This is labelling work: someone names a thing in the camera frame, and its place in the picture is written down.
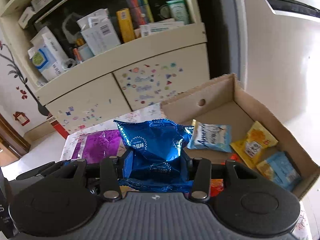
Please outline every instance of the white and blue package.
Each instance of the white and blue package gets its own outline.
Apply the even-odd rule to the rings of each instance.
[[[277,152],[257,164],[257,169],[264,177],[289,191],[301,180],[284,152]]]
[[[231,153],[231,126],[200,123],[192,121],[194,126],[189,149],[215,150]]]
[[[182,150],[190,141],[193,127],[168,119],[127,123],[115,121],[127,150],[121,186],[143,191],[188,192],[188,155]]]

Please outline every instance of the yellow box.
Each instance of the yellow box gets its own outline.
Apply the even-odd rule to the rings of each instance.
[[[136,38],[133,30],[130,11],[128,8],[117,11],[119,27],[124,42],[132,41]]]

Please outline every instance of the baseboard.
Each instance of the baseboard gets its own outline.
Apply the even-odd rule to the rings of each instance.
[[[49,124],[48,122],[44,122],[41,125],[38,125],[37,127],[26,132],[23,137],[26,141],[28,141],[28,143],[32,143],[54,131],[55,129],[51,124]]]

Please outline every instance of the white wall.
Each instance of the white wall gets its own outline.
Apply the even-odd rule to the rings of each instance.
[[[0,30],[0,41],[2,44],[7,44]],[[9,51],[5,46],[0,50],[0,53],[11,57]],[[46,116],[43,116],[38,111],[38,105],[20,79],[14,78],[14,74],[8,75],[9,71],[13,70],[8,66],[10,62],[3,57],[0,57],[0,113],[9,122],[12,127],[20,134],[35,128],[46,121]],[[23,99],[21,90],[25,91],[27,98]],[[13,117],[15,112],[23,112],[26,117],[30,119],[30,123],[22,126]]]

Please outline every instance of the wooden door frame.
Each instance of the wooden door frame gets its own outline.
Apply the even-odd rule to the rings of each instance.
[[[28,143],[20,134],[18,134],[18,132],[6,121],[6,119],[1,114],[0,136],[18,153],[17,155],[17,153],[11,150],[11,152],[18,158],[29,152],[31,147],[30,143]]]

